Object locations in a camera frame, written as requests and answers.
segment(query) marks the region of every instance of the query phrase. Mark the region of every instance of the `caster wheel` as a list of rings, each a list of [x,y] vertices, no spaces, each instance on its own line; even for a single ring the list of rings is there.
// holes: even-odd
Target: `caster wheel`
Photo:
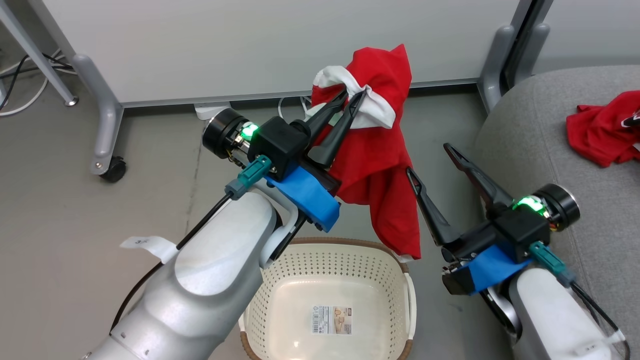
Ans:
[[[115,183],[124,176],[125,172],[127,172],[127,163],[124,162],[124,159],[121,156],[112,156],[109,170],[100,177],[107,183]]]

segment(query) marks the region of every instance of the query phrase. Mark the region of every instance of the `floor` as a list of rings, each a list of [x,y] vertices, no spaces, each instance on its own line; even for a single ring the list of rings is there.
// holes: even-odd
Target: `floor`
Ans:
[[[117,154],[129,166],[107,184],[89,174],[97,107],[80,82],[73,108],[51,86],[22,113],[0,118],[0,348],[7,359],[78,358],[99,344],[131,286],[156,259],[118,245],[134,235],[178,241],[222,194],[238,168],[200,146],[203,122],[191,106],[128,110]],[[41,75],[21,77],[16,106]],[[238,104],[257,122],[273,103]],[[301,116],[293,102],[285,118]],[[442,213],[460,228],[479,220],[479,202],[442,143],[470,150],[484,110],[477,94],[411,97],[401,127],[415,169]],[[453,297],[444,261],[421,221],[423,258],[409,264],[418,298],[410,359],[509,359],[508,343],[479,297]],[[306,226],[300,236],[319,232]],[[366,207],[345,205],[331,236],[377,241]],[[212,359],[246,359],[238,330]]]

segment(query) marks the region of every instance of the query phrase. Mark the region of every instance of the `beige plastic basket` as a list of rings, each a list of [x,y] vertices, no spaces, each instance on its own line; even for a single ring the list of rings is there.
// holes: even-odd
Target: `beige plastic basket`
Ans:
[[[262,277],[264,284],[239,320],[252,360],[404,360],[409,355],[416,320],[413,281],[408,267],[384,245],[296,239]],[[322,318],[329,326],[324,323],[320,330],[318,308],[331,314]]]

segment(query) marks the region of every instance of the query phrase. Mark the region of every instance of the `red garment on sofa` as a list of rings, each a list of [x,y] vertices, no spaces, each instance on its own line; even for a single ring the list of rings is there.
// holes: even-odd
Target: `red garment on sofa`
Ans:
[[[323,76],[326,79],[327,76],[333,78],[344,75],[344,68],[338,72],[333,70],[326,68],[324,73],[321,71],[316,77],[311,97],[312,106],[330,101],[345,88],[344,85],[318,86],[317,80]],[[419,259],[418,213],[415,196],[406,176],[406,168],[412,164],[400,130],[403,104],[411,84],[411,69],[406,51],[403,45],[392,51],[364,48],[353,54],[353,61],[346,70],[347,78],[350,78],[350,73],[359,86],[369,85],[393,109],[381,111],[381,115],[373,123],[392,126],[390,129],[382,126],[352,126],[329,174],[342,181],[338,196],[343,201],[369,205],[371,223],[383,244],[398,255],[411,255],[414,259]],[[358,116],[365,116],[360,114],[362,112],[361,108]]]
[[[578,105],[566,118],[569,144],[601,167],[640,160],[640,91],[623,92],[606,106]]]

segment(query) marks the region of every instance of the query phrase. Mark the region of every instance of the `gray upholstered ottoman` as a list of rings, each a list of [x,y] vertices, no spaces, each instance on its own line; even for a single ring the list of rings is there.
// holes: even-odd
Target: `gray upholstered ottoman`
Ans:
[[[625,333],[633,359],[640,359],[640,164],[600,168],[580,157],[568,145],[565,120],[578,104],[607,104],[638,89],[640,66],[534,76],[500,100],[470,154],[515,197],[545,183],[574,194],[582,218],[553,235],[552,248]]]

